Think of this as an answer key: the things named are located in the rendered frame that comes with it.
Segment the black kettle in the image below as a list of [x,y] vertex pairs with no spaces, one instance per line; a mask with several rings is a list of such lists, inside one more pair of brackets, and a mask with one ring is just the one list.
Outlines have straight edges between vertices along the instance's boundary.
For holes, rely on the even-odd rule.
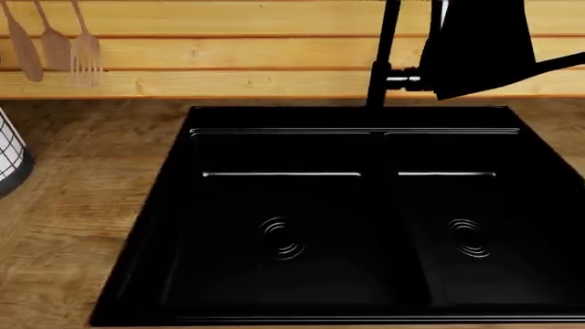
[[525,0],[431,0],[421,80],[439,101],[585,65],[585,52],[538,62]]

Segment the round sink drain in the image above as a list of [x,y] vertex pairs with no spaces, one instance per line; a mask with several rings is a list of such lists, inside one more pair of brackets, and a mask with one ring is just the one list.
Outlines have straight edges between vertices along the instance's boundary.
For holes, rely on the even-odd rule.
[[455,248],[462,254],[477,259],[491,254],[487,248],[484,230],[475,221],[456,218],[448,223],[448,228]]
[[261,244],[271,260],[293,260],[304,251],[299,229],[290,218],[275,217],[259,226]]

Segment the black double-basin sink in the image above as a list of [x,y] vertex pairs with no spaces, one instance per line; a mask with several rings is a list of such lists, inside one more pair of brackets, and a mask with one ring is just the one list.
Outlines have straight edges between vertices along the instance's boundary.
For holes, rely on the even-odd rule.
[[585,323],[585,178],[506,106],[191,108],[90,318],[425,323]]

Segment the black kitchen faucet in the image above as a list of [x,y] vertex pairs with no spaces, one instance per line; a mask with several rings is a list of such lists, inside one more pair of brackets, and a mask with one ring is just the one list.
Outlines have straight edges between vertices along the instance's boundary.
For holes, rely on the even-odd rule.
[[431,63],[436,35],[441,29],[441,2],[431,0],[429,35],[424,44],[417,68],[393,69],[389,62],[392,43],[399,18],[401,0],[386,0],[382,18],[378,51],[371,70],[366,106],[383,106],[388,90],[432,91]]

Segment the wooden fork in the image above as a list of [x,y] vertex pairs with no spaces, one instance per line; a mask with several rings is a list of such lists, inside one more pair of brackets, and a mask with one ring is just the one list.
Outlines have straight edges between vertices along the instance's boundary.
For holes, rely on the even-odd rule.
[[89,31],[80,10],[79,0],[70,2],[80,24],[80,34],[71,41],[69,73],[76,86],[97,87],[102,73],[100,42]]

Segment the wooden spoon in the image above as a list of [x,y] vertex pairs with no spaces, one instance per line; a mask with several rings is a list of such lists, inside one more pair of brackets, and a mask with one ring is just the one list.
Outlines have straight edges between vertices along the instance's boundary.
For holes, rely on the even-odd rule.
[[33,0],[33,2],[44,27],[44,31],[40,36],[40,41],[44,51],[47,68],[59,71],[69,71],[71,44],[68,38],[50,25],[39,0]]

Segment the wooden spatula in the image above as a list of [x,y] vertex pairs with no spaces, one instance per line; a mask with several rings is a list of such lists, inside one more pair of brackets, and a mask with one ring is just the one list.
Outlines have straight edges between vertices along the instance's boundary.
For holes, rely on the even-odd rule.
[[0,0],[0,6],[4,10],[10,40],[24,76],[29,81],[42,81],[42,64],[32,39],[28,36],[25,29],[15,20],[5,0]]

